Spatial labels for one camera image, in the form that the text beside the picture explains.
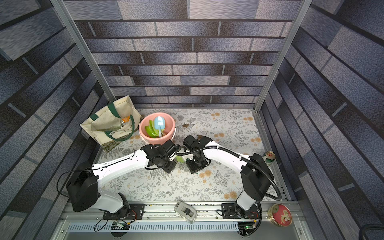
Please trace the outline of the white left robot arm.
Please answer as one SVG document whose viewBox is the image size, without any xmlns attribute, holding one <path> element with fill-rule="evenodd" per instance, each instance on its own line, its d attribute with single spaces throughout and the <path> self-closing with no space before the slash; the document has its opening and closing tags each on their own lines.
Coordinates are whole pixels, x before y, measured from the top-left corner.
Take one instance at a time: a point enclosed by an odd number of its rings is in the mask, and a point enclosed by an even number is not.
<svg viewBox="0 0 384 240">
<path fill-rule="evenodd" d="M 172 160 L 181 148 L 171 140 L 162 145 L 145 145 L 132 154 L 101 164 L 80 164 L 66 183 L 68 197 L 74 212 L 98 209 L 105 212 L 104 219 L 126 219 L 131 211 L 124 194 L 107 191 L 103 186 L 111 180 L 138 169 L 162 169 L 170 173 L 176 166 Z"/>
</svg>

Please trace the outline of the green trowel yellow blue handle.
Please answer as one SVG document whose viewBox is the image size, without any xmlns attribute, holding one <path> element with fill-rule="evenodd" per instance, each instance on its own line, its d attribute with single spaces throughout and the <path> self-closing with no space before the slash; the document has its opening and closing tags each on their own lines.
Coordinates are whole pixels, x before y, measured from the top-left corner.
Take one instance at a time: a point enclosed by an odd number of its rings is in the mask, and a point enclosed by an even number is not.
<svg viewBox="0 0 384 240">
<path fill-rule="evenodd" d="M 153 134 L 153 132 L 151 131 L 149 126 L 145 126 L 145 130 L 146 130 L 146 133 L 148 134 L 148 136 L 150 138 L 154 138 L 155 137 L 155 135 Z"/>
</svg>

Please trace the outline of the blue trowel with soil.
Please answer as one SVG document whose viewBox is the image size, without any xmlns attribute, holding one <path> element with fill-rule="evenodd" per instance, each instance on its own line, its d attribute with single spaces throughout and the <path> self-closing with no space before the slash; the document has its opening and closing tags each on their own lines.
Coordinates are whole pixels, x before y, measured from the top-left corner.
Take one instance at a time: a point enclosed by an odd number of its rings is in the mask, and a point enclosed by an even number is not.
<svg viewBox="0 0 384 240">
<path fill-rule="evenodd" d="M 165 119 L 161 116 L 156 117 L 154 120 L 154 126 L 159 131 L 159 138 L 161 138 L 163 136 L 163 130 L 166 126 Z"/>
</svg>

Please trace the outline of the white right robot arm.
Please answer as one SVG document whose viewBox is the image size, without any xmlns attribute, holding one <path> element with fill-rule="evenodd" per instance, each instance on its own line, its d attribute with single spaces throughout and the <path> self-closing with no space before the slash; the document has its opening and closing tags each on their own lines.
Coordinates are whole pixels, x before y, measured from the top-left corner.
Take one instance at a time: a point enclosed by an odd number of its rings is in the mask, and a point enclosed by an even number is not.
<svg viewBox="0 0 384 240">
<path fill-rule="evenodd" d="M 175 151 L 175 155 L 186 159 L 192 174 L 208 167 L 212 161 L 235 171 L 241 177 L 243 186 L 243 191 L 234 203 L 235 215 L 239 218 L 247 218 L 253 205 L 265 197 L 282 200 L 275 177 L 259 154 L 243 155 L 222 147 L 211 138 L 202 137 L 197 140 L 189 135 Z"/>
</svg>

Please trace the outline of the green shovel brown handle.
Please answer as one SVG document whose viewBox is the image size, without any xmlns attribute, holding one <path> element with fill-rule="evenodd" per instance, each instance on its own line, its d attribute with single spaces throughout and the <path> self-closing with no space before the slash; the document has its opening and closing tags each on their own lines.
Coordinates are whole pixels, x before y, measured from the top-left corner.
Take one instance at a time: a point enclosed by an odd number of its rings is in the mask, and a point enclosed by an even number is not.
<svg viewBox="0 0 384 240">
<path fill-rule="evenodd" d="M 158 138 L 158 137 L 159 137 L 159 131 L 155 128 L 155 126 L 154 126 L 154 121 L 150 120 L 148 126 L 150 127 L 151 131 L 152 131 L 153 134 L 155 135 L 154 138 Z"/>
</svg>

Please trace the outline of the pink plastic bucket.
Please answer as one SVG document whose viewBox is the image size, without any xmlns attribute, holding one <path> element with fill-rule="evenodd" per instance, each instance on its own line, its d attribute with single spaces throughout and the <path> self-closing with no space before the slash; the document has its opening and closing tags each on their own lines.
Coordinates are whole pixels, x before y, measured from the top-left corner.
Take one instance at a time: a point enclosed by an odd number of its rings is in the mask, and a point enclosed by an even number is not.
<svg viewBox="0 0 384 240">
<path fill-rule="evenodd" d="M 176 122 L 166 113 L 153 113 L 139 124 L 139 133 L 146 145 L 162 145 L 176 135 Z"/>
</svg>

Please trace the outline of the green hand rake wooden handle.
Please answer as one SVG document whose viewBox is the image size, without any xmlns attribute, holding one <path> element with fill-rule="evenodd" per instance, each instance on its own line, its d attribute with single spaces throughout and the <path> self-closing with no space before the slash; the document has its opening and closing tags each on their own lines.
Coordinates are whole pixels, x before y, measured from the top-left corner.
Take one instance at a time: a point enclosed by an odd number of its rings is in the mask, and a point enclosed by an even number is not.
<svg viewBox="0 0 384 240">
<path fill-rule="evenodd" d="M 186 162 L 186 159 L 183 156 L 176 156 L 175 160 L 179 163 L 184 164 Z"/>
</svg>

